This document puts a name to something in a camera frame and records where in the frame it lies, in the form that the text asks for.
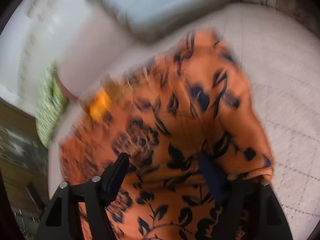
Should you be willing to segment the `orange black floral garment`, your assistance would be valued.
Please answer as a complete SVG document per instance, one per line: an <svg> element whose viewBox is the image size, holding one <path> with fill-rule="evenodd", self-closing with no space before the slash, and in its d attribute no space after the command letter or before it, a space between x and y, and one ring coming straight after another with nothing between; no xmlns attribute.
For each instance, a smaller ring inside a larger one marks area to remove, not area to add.
<svg viewBox="0 0 320 240"><path fill-rule="evenodd" d="M269 183L274 163L229 49L213 30L191 31L119 87L108 105L100 90L100 119L84 117L61 142L65 180L84 183L126 153L130 168L106 209L116 239L217 239L226 208L210 194L199 154L228 182Z"/></svg>

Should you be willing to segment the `dark wooden glass cabinet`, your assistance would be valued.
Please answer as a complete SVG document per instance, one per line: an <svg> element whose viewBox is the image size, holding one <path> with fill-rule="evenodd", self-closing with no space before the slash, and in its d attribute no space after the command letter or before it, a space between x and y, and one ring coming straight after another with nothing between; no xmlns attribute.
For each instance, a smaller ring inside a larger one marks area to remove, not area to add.
<svg viewBox="0 0 320 240"><path fill-rule="evenodd" d="M1 100L1 198L7 198L17 229L8 239L34 239L49 202L48 151L35 118Z"/></svg>

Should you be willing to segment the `green checkered cushion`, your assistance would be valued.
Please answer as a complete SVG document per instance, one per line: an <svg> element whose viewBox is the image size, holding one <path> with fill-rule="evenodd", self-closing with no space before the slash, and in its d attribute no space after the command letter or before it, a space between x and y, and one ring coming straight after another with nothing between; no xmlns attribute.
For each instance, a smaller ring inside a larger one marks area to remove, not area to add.
<svg viewBox="0 0 320 240"><path fill-rule="evenodd" d="M48 148L55 128L69 100L62 94L57 82L57 62L54 61L44 72L36 110L36 130L43 146Z"/></svg>

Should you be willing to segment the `pink quilted bolster pillow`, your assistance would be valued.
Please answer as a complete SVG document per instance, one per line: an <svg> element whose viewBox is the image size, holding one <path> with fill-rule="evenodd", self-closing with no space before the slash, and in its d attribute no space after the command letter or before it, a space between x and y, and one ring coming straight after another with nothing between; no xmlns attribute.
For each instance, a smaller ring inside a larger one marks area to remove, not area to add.
<svg viewBox="0 0 320 240"><path fill-rule="evenodd" d="M57 64L62 94L76 101L136 39L100 7L92 10Z"/></svg>

